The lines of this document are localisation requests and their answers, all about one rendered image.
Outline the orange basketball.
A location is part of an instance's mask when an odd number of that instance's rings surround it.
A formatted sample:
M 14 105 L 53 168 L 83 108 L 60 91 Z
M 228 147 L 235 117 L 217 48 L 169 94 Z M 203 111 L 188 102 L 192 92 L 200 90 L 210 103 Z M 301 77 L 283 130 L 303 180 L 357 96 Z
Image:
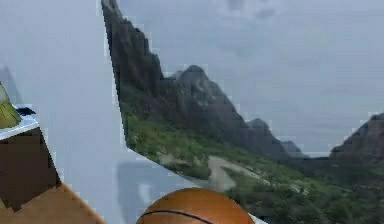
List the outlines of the orange basketball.
M 153 202 L 135 224 L 255 224 L 234 200 L 204 188 L 184 188 Z

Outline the brown white-topped cabinet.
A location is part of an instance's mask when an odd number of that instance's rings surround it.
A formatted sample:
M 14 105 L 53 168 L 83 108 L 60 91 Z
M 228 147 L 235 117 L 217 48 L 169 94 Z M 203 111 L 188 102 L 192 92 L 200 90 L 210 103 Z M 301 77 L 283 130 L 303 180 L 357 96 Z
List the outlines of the brown white-topped cabinet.
M 62 184 L 40 125 L 24 116 L 12 128 L 0 130 L 0 201 L 14 212 Z

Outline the green yellow object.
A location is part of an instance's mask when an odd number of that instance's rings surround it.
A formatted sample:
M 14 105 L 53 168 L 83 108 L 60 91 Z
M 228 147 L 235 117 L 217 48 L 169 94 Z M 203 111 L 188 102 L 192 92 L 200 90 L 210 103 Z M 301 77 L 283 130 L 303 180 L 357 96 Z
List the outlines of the green yellow object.
M 4 86 L 0 82 L 0 129 L 15 127 L 21 121 L 21 116 L 13 107 Z

